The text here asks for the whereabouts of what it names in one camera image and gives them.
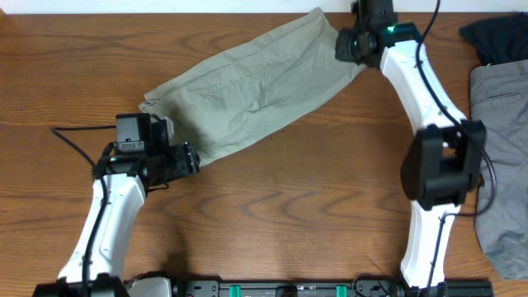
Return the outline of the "light green shorts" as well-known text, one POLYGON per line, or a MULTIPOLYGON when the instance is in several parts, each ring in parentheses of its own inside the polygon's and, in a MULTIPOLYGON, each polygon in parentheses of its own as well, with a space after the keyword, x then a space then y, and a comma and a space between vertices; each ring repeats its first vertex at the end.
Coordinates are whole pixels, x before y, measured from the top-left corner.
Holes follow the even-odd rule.
POLYGON ((335 57, 337 30, 320 8, 216 54, 144 96, 201 165, 243 150, 318 109, 365 69, 335 57))

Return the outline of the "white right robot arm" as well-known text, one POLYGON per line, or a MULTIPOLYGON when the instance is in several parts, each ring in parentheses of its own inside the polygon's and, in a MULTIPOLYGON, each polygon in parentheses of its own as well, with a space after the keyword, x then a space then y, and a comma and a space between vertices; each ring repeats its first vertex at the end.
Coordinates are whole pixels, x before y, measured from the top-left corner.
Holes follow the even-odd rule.
POLYGON ((487 281, 447 280, 444 260, 461 206, 478 183, 486 129, 447 96, 427 57, 426 36, 401 23, 391 0, 357 0, 352 28, 339 31, 335 57, 377 68, 391 83, 414 138, 400 169, 411 203, 408 243, 399 265, 401 281, 390 296, 486 296, 487 281))

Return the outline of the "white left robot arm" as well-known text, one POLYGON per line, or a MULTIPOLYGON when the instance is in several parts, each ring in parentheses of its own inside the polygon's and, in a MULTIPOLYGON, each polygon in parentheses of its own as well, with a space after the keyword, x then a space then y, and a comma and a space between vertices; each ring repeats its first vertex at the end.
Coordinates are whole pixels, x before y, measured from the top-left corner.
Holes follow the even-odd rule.
POLYGON ((172 144, 174 124, 155 114, 123 114, 116 139, 92 166, 92 203, 78 243, 57 281, 36 286, 36 296, 174 296, 177 285, 162 272, 130 282, 125 256, 139 210, 149 193, 197 174, 200 157, 184 142, 172 144))

